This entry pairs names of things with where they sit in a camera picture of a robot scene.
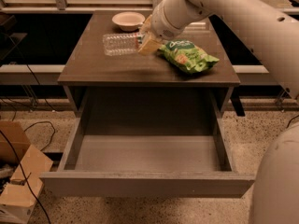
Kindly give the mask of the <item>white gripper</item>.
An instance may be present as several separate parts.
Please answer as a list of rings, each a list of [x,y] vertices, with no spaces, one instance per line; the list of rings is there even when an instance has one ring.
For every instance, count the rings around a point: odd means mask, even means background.
[[[137,52],[141,55],[150,55],[163,44],[162,39],[172,40],[180,35],[183,26],[179,23],[178,14],[174,9],[167,7],[165,3],[160,3],[153,10],[152,15],[145,19],[139,31],[146,34]]]

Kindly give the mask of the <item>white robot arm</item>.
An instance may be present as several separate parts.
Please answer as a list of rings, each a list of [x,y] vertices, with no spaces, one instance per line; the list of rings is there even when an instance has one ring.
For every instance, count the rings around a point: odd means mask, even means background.
[[[142,26],[150,54],[194,21],[215,14],[292,99],[299,97],[299,21],[261,0],[163,0]],[[256,175],[252,224],[299,224],[299,122],[269,146]]]

